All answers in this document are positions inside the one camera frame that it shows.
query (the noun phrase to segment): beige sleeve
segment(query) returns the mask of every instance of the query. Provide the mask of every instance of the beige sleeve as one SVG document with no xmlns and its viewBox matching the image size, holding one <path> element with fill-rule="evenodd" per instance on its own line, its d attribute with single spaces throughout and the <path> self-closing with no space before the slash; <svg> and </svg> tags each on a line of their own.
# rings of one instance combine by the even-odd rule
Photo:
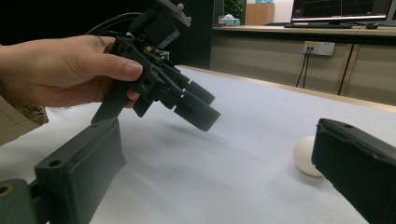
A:
<svg viewBox="0 0 396 224">
<path fill-rule="evenodd" d="M 16 109 L 0 96 L 0 146 L 47 122 L 48 118 L 43 106 L 29 105 Z"/>
</svg>

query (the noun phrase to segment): white tabletop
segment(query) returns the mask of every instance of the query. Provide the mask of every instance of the white tabletop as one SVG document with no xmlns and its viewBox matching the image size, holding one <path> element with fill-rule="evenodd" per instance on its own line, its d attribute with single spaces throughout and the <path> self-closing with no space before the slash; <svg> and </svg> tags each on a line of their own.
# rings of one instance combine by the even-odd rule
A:
<svg viewBox="0 0 396 224">
<path fill-rule="evenodd" d="M 92 223 L 367 223 L 326 178 L 302 173 L 292 151 L 320 118 L 396 146 L 396 113 L 180 69 L 216 96 L 221 116 L 206 133 L 161 103 L 143 118 L 124 109 L 127 164 Z M 86 128 L 98 106 L 49 108 L 49 124 L 0 147 L 0 179 L 34 180 L 33 167 Z"/>
</svg>

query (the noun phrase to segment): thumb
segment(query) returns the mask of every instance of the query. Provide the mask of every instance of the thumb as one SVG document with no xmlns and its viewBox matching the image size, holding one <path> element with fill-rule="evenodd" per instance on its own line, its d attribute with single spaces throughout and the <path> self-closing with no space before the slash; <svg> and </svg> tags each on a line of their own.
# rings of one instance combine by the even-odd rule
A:
<svg viewBox="0 0 396 224">
<path fill-rule="evenodd" d="M 113 54 L 95 53 L 88 59 L 88 76 L 105 76 L 122 81 L 135 81 L 141 77 L 143 67 L 140 63 Z"/>
</svg>

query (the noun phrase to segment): white ball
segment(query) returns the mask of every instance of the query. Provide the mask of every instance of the white ball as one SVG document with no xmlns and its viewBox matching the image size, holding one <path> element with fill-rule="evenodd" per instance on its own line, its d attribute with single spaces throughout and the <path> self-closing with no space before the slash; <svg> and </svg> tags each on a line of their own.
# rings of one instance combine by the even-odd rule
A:
<svg viewBox="0 0 396 224">
<path fill-rule="evenodd" d="M 294 162 L 304 173 L 308 175 L 322 176 L 323 174 L 317 170 L 311 161 L 312 152 L 314 151 L 314 143 L 315 136 L 302 138 L 294 147 Z"/>
</svg>

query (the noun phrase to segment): wall socket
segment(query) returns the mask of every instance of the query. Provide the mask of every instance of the wall socket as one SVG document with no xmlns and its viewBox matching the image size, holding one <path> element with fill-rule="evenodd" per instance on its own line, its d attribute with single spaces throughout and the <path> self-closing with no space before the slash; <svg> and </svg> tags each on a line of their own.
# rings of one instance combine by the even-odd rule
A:
<svg viewBox="0 0 396 224">
<path fill-rule="evenodd" d="M 310 54 L 332 56 L 334 46 L 335 43 L 330 42 L 305 41 L 303 53 L 307 53 L 308 48 L 311 48 Z"/>
</svg>

